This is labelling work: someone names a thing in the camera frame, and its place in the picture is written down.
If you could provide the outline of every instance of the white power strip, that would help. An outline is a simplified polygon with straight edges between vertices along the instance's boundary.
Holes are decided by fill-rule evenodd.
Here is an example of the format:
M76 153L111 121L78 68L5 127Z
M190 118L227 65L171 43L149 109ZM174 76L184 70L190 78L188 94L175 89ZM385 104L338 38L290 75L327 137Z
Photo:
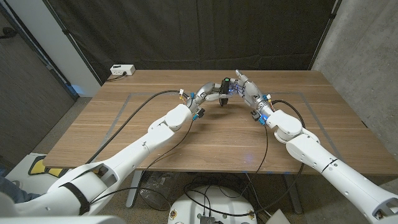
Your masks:
M123 75L126 72L126 75L132 75L136 71L134 65L113 65L111 67L112 75Z

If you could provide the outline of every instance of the black curtain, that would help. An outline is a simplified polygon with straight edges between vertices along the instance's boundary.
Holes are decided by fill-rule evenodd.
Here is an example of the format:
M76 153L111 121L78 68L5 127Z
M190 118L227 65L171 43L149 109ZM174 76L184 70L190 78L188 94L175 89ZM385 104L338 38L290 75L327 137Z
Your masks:
M306 70L334 2L49 0L102 81L114 64Z

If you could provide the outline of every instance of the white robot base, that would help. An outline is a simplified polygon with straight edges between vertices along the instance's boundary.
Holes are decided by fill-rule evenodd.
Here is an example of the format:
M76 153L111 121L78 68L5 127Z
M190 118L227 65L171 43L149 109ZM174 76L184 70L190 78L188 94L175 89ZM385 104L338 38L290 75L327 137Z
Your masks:
M230 213L245 214L253 212L253 206L239 193L219 186L202 186L189 191L188 194L197 202L210 207L214 210ZM255 215L246 215L243 217L232 217L220 213L211 212L202 206L190 200L185 194L174 202L169 213L168 224L187 224L187 223L239 223L256 224Z

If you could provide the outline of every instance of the black band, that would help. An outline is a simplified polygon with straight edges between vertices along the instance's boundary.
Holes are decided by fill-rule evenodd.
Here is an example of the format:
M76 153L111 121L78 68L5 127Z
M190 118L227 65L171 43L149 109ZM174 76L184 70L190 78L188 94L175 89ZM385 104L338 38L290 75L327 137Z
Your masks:
M79 202L80 202L79 215L82 215L82 214L90 211L90 203L87 201L86 196L73 183L67 182L67 183L61 185L61 187L66 187L79 200Z
M67 30L67 29L62 29L62 32L63 32L63 34L65 34L65 35L70 34L69 30Z

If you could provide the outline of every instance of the table leg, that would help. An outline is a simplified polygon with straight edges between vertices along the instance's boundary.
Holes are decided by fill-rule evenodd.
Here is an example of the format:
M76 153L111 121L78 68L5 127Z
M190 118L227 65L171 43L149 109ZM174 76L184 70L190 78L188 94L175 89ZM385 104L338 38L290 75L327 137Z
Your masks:
M142 170L134 171L134 175L133 175L132 181L131 181L131 187L139 186L139 182L141 181L141 174L142 174ZM132 208L134 206L134 202L136 201L138 192L139 192L139 190L137 190L137 189L129 190L129 195L127 196L127 202L126 202L127 208Z
M286 187L289 187L294 181L294 176L284 174L284 180ZM299 193L297 192L296 184L294 184L294 186L289 190L289 196L290 196L290 201L292 202L293 212L296 214L302 214L303 209L301 207Z

